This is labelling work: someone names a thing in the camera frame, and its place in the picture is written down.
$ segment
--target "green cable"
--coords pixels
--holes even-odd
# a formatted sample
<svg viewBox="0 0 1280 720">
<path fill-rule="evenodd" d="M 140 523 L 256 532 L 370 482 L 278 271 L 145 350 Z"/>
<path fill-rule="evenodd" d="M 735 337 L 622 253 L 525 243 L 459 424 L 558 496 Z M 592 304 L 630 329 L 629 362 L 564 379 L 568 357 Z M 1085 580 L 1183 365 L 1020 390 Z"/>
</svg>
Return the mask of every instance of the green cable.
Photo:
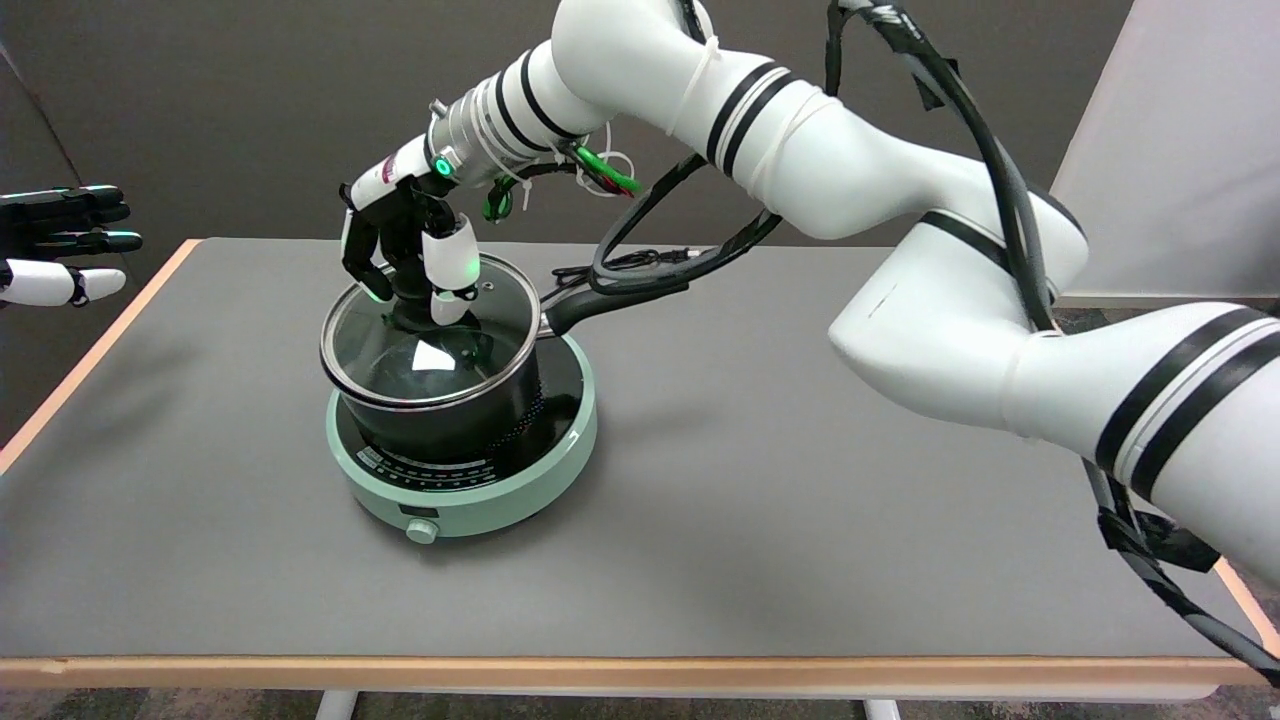
<svg viewBox="0 0 1280 720">
<path fill-rule="evenodd" d="M 609 165 L 586 147 L 579 145 L 573 149 L 573 151 L 577 154 L 577 158 L 582 160 L 582 163 L 591 168 L 591 170 L 609 178 L 622 190 L 626 190 L 632 195 L 637 195 L 644 190 L 635 178 L 622 174 L 613 165 Z"/>
</svg>

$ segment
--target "gray wall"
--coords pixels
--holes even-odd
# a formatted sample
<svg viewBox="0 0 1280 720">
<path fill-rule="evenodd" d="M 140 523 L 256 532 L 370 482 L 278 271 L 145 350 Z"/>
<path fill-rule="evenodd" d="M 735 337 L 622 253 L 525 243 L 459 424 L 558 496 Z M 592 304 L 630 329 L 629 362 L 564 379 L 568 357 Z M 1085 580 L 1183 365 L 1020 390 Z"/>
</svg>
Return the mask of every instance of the gray wall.
<svg viewBox="0 0 1280 720">
<path fill-rule="evenodd" d="M 1092 240 L 1073 296 L 1280 295 L 1280 3 L 1215 9 L 1134 3 L 1055 186 Z"/>
<path fill-rule="evenodd" d="M 820 82 L 824 0 L 708 0 L 722 45 L 773 55 Z M 1124 0 L 916 0 L 1025 174 L 1048 186 L 1124 22 Z M 0 0 L 0 37 L 88 182 L 123 187 L 150 277 L 188 237 L 335 237 L 339 182 L 425 129 L 449 101 L 550 31 L 550 0 Z M 946 113 L 924 114 L 905 69 L 869 29 L 847 33 L 845 100 L 909 140 L 972 154 Z M 67 182 L 32 117 L 9 109 L 0 188 Z M 652 181 L 687 152 L 630 120 L 616 146 Z M 637 241 L 718 242 L 756 208 L 714 170 L 664 204 Z M 458 205 L 476 211 L 479 195 Z M 538 184 L 495 241 L 594 242 L 622 210 L 566 178 Z M 892 245 L 906 220 L 851 238 Z M 776 242 L 803 242 L 792 228 Z M 282 292 L 306 278 L 280 278 Z M 228 278 L 233 287 L 234 278 Z M 118 311 L 8 310 L 6 384 L 47 392 Z M 41 348 L 38 369 L 13 343 Z M 29 400 L 6 396 L 0 433 Z"/>
</svg>

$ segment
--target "wooden table edge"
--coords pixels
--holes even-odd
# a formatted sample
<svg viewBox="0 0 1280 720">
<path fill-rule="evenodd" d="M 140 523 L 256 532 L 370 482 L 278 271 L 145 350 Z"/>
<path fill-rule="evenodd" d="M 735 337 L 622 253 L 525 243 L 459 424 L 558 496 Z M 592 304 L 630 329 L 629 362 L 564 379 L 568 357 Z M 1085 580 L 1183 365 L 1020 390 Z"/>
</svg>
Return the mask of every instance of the wooden table edge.
<svg viewBox="0 0 1280 720">
<path fill-rule="evenodd" d="M 0 474 L 31 445 L 67 398 L 111 350 L 201 240 L 169 258 L 13 439 L 0 448 Z M 1215 571 L 1272 653 L 1280 633 L 1235 570 Z M 724 688 L 902 684 L 1262 684 L 1230 659 L 1196 657 L 732 657 L 732 659 L 484 659 L 102 656 L 0 659 L 4 687 L 439 687 L 444 688 Z"/>
<path fill-rule="evenodd" d="M 10 688 L 219 687 L 436 691 L 547 688 L 756 693 L 836 688 L 1070 688 L 1265 684 L 1230 659 L 1187 657 L 287 657 L 0 660 Z"/>
</svg>

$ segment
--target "pot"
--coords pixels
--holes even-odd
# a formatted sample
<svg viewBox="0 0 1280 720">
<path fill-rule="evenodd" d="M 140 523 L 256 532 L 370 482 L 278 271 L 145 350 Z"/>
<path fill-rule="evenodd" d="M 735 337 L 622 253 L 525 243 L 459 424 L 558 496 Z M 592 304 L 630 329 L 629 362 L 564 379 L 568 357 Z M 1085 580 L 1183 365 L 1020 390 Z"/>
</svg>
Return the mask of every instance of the pot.
<svg viewBox="0 0 1280 720">
<path fill-rule="evenodd" d="M 334 304 L 320 360 L 366 441 L 413 460 L 483 457 L 541 407 L 539 340 L 689 287 L 625 296 L 584 288 L 544 306 L 518 268 L 484 252 L 476 284 L 475 302 L 452 325 L 431 322 L 421 302 L 380 302 L 360 284 Z"/>
</svg>

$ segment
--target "pot lid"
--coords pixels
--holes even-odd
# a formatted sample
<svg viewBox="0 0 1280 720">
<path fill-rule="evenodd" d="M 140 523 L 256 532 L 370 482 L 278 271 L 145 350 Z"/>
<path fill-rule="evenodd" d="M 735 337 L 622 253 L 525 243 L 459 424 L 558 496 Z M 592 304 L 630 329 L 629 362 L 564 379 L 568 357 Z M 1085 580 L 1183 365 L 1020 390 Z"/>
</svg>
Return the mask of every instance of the pot lid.
<svg viewBox="0 0 1280 720">
<path fill-rule="evenodd" d="M 394 269 L 383 272 L 394 279 Z M 476 299 L 457 323 L 439 325 L 425 302 L 381 302 L 353 284 L 325 319 L 320 359 L 338 389 L 362 404 L 452 405 L 511 377 L 532 352 L 540 318 L 525 275 L 481 254 Z"/>
</svg>

